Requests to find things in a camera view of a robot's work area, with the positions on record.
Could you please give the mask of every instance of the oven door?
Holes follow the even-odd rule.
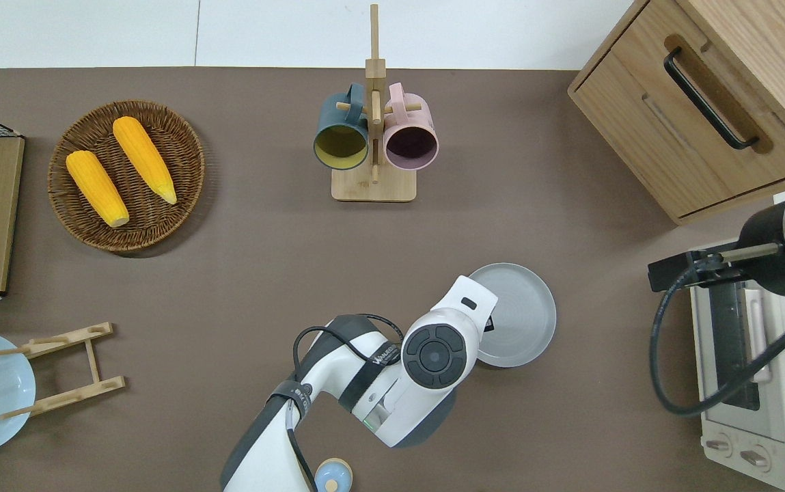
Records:
[[[692,289],[702,399],[766,348],[767,333],[776,332],[767,326],[773,320],[765,312],[763,298],[767,295],[754,282]],[[769,362],[742,390],[705,412],[705,418],[784,442],[783,412],[777,404],[781,399],[779,377],[773,371],[776,361]]]

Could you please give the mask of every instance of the white wall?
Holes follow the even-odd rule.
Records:
[[[580,69],[632,0],[0,0],[0,68]]]

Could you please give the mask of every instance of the grey plate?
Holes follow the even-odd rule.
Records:
[[[483,333],[477,358],[513,368],[541,355],[553,338],[556,321],[555,303],[545,281],[517,264],[488,264],[470,278],[499,298],[493,311],[495,330]]]

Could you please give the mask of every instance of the toaster oven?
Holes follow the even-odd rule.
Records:
[[[690,289],[701,399],[785,330],[785,297],[752,281]],[[702,414],[705,456],[785,490],[785,351]]]

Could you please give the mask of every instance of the yellow corn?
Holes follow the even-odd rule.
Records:
[[[113,134],[152,192],[167,203],[176,203],[174,181],[143,125],[135,118],[122,116],[113,122]]]
[[[67,156],[66,162],[70,176],[104,222],[112,228],[125,224],[128,209],[98,157],[89,150],[77,150]]]

